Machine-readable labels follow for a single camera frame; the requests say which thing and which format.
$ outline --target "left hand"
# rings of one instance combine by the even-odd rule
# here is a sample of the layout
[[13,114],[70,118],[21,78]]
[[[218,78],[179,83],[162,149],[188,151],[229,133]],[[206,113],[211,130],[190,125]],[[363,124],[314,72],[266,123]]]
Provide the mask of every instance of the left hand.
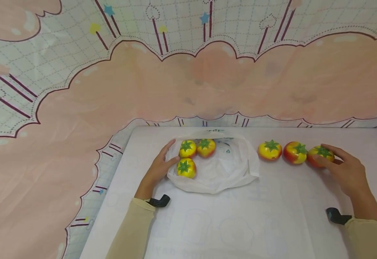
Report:
[[135,198],[146,200],[150,199],[153,195],[154,187],[159,183],[159,181],[167,174],[168,169],[173,165],[177,164],[180,161],[180,157],[176,156],[169,161],[165,161],[165,155],[168,152],[168,149],[175,143],[175,139],[172,139],[170,142],[165,145],[158,156],[154,158],[153,163],[142,178],[140,186],[137,189]]
[[158,153],[158,156],[154,158],[153,163],[151,164],[150,168],[148,169],[147,173],[144,176],[143,180],[147,180],[154,185],[163,179],[163,177],[167,174],[167,171],[173,164],[177,164],[180,161],[180,157],[176,156],[169,161],[165,161],[165,155],[168,152],[169,148],[176,142],[175,139],[170,140]]

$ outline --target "plastic bag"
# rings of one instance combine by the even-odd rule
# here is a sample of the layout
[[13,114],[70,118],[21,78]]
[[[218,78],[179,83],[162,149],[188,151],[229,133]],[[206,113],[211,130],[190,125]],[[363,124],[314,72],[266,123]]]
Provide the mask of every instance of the plastic bag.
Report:
[[245,137],[227,130],[199,131],[176,137],[167,152],[166,160],[178,156],[185,140],[211,138],[216,151],[210,158],[196,155],[193,158],[197,174],[193,179],[177,174],[177,165],[170,167],[167,177],[184,191],[216,194],[224,189],[246,185],[259,177],[259,158]]

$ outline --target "beige sleeve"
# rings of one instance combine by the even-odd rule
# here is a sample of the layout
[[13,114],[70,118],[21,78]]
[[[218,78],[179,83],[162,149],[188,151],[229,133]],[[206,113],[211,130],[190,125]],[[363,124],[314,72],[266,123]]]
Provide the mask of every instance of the beige sleeve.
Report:
[[142,259],[147,243],[148,228],[154,212],[155,207],[146,201],[133,198],[106,259]]
[[350,219],[346,224],[358,259],[377,259],[377,221]]

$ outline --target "white table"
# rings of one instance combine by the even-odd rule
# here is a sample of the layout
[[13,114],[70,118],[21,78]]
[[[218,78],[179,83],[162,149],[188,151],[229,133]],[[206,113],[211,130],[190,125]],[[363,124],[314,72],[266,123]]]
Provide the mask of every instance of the white table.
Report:
[[[105,258],[128,204],[153,158],[172,137],[199,127],[137,127],[107,192],[80,259]],[[377,199],[377,129],[219,128],[243,134],[254,147],[270,139],[339,146],[366,166]],[[282,158],[260,163],[260,178],[216,195],[186,193],[168,180],[155,192],[171,197],[153,220],[146,259],[350,258],[343,227],[325,209],[352,213],[349,199],[326,172]]]

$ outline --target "red yellow tomato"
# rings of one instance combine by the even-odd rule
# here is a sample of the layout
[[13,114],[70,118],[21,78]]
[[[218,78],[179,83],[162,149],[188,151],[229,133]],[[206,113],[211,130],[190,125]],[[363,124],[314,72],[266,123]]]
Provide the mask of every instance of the red yellow tomato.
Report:
[[191,158],[183,158],[177,164],[178,175],[193,179],[196,176],[196,171],[196,164]]
[[213,139],[202,138],[200,139],[199,146],[197,147],[197,153],[202,158],[209,158],[216,151],[216,143]]
[[324,158],[327,158],[331,162],[334,161],[334,159],[335,159],[335,155],[331,150],[328,150],[327,148],[324,148],[324,147],[321,147],[321,146],[315,146],[308,151],[307,160],[311,164],[311,166],[317,167],[317,168],[320,168],[320,167],[323,167],[323,166],[318,164],[314,160],[314,158],[312,157],[313,155],[323,156]]
[[181,143],[180,151],[178,153],[178,156],[180,158],[194,158],[196,156],[197,152],[197,146],[196,143],[192,140],[186,140]]
[[305,162],[307,153],[305,145],[297,141],[289,142],[283,149],[283,156],[292,164],[302,164]]
[[278,142],[265,141],[258,147],[258,155],[263,160],[274,161],[282,155],[282,147]]

